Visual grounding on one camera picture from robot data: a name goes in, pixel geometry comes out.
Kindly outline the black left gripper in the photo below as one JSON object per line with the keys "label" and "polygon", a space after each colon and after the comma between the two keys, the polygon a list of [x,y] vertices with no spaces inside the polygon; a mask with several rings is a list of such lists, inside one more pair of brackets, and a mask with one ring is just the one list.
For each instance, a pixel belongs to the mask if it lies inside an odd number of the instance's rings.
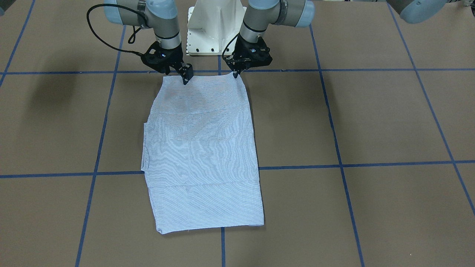
{"label": "black left gripper", "polygon": [[231,55],[225,56],[225,63],[232,71],[234,78],[237,78],[244,70],[268,66],[273,61],[270,55],[270,48],[260,35],[258,35],[256,43],[251,43],[246,41],[240,34],[237,34],[229,41],[225,49],[233,41],[236,41],[234,51]]}

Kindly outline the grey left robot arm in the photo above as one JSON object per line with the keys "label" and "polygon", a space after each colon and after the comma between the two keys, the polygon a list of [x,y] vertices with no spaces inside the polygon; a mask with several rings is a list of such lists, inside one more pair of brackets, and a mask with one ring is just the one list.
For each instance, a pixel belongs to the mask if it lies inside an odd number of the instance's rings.
{"label": "grey left robot arm", "polygon": [[[408,24],[424,22],[446,5],[446,0],[388,0],[387,4]],[[270,48],[263,40],[269,25],[309,27],[315,16],[310,0],[250,0],[239,32],[233,37],[234,50],[222,56],[234,78],[243,71],[268,66]]]}

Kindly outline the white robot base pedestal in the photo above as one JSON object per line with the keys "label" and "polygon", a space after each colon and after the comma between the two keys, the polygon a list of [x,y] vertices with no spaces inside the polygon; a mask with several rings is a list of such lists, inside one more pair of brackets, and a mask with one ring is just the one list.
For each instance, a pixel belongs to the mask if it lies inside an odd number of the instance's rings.
{"label": "white robot base pedestal", "polygon": [[197,0],[188,8],[186,53],[190,56],[231,55],[246,7],[239,0]]}

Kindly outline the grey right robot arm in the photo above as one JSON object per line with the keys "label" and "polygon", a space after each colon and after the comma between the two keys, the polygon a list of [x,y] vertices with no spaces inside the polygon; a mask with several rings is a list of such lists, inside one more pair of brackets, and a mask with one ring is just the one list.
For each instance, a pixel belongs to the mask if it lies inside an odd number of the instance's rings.
{"label": "grey right robot arm", "polygon": [[178,12],[173,0],[105,0],[105,16],[109,22],[152,29],[155,41],[144,53],[135,52],[141,62],[161,74],[170,74],[173,68],[183,84],[193,77],[192,65],[183,60],[183,44],[180,36]]}

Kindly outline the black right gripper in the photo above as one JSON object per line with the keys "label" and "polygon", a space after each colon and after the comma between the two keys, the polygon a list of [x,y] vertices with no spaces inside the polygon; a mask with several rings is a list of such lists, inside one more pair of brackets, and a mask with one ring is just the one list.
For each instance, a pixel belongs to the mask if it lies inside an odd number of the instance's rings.
{"label": "black right gripper", "polygon": [[161,47],[158,41],[153,42],[148,50],[140,56],[141,62],[161,74],[170,74],[171,68],[182,77],[187,85],[193,78],[194,72],[190,63],[183,61],[183,46],[180,43],[173,49]]}

